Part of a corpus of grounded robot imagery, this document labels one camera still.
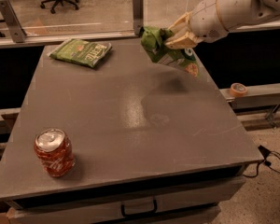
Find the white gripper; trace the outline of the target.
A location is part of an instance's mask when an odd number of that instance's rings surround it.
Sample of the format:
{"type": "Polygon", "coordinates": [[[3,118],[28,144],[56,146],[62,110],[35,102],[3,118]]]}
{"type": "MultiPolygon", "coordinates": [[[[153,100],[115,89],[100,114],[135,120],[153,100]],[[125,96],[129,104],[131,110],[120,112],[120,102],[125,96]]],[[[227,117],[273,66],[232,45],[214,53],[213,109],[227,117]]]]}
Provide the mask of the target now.
{"type": "Polygon", "coordinates": [[[202,40],[213,43],[228,34],[219,14],[218,0],[203,0],[192,12],[180,16],[170,27],[180,37],[170,37],[165,41],[169,49],[190,49],[202,40]]]}

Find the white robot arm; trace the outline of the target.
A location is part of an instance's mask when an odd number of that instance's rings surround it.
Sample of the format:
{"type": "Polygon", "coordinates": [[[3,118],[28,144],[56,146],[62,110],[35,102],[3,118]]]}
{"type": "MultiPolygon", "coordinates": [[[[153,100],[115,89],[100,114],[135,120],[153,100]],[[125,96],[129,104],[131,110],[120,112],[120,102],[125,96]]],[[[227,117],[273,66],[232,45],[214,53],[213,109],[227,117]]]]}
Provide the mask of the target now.
{"type": "Polygon", "coordinates": [[[214,43],[236,29],[280,20],[280,0],[203,0],[184,13],[169,30],[169,49],[189,49],[214,43]]]}

